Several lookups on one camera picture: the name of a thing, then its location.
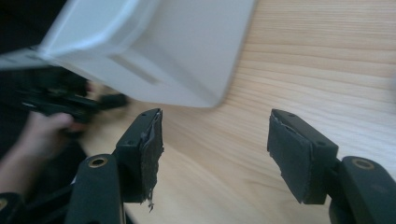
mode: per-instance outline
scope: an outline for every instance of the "white plastic container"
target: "white plastic container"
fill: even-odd
[[[255,0],[72,0],[39,56],[139,101],[212,107]]]

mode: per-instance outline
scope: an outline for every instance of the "person's arm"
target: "person's arm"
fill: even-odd
[[[18,142],[0,161],[0,193],[26,197],[47,162],[59,153],[64,142],[60,130],[72,123],[67,114],[45,117],[31,112]]]

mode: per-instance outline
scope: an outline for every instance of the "human hand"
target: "human hand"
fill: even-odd
[[[56,156],[64,143],[62,129],[73,126],[73,118],[68,114],[54,114],[46,117],[31,112],[17,142],[17,150],[23,156],[50,159]]]

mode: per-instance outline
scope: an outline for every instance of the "light wood surface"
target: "light wood surface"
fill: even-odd
[[[163,109],[154,210],[128,205],[138,223],[330,223],[329,200],[298,204],[269,157],[270,111],[297,114],[340,159],[372,159],[396,178],[393,75],[395,1],[262,0],[222,105],[133,101],[97,116],[83,143],[109,153],[139,113]]]

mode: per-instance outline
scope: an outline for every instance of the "wooden table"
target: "wooden table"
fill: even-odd
[[[133,101],[98,116],[83,139],[113,151],[140,113],[163,109],[165,152],[154,210],[138,223],[330,223],[328,204],[298,204],[266,151],[272,108],[396,178],[396,2],[261,0],[224,103],[202,109]]]

